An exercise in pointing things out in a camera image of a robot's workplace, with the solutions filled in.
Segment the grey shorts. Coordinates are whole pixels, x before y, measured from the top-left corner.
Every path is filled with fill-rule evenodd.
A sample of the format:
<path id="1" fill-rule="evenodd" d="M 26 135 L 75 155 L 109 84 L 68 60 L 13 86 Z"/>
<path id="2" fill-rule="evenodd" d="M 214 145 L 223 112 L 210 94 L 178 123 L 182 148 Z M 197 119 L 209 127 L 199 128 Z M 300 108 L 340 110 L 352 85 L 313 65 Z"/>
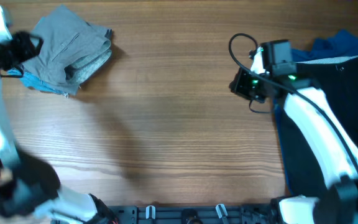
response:
<path id="1" fill-rule="evenodd" d="M 23 63 L 25 72 L 69 95 L 112 55 L 112 29 L 86 22 L 64 5 L 42 17 L 32 33 L 44 43 L 37 57 Z"/>

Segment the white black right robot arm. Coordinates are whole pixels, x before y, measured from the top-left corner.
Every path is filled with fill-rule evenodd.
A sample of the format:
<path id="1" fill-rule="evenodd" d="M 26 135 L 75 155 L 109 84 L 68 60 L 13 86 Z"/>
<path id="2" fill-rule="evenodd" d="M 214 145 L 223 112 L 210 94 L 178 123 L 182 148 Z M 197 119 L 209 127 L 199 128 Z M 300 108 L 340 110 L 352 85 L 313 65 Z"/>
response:
<path id="1" fill-rule="evenodd" d="M 301 74 L 290 42 L 255 44 L 247 68 L 239 71 L 231 91 L 250 102 L 278 101 L 311 148 L 327 192 L 322 197 L 296 196 L 278 200 L 276 223 L 358 223 L 358 147 L 331 110 L 324 91 L 311 76 Z"/>

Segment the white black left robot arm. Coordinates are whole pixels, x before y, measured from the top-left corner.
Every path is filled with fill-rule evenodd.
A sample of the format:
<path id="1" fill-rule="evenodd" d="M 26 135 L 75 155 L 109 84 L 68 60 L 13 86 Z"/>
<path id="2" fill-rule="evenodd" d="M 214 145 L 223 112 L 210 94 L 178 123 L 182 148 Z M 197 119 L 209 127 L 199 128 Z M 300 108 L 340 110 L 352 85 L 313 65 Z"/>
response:
<path id="1" fill-rule="evenodd" d="M 26 31 L 11 34 L 0 5 L 0 72 L 37 56 L 43 40 Z M 0 216 L 32 215 L 53 223 L 118 223 L 118 216 L 92 194 L 62 186 L 54 168 L 18 145 L 2 98 L 0 73 Z"/>

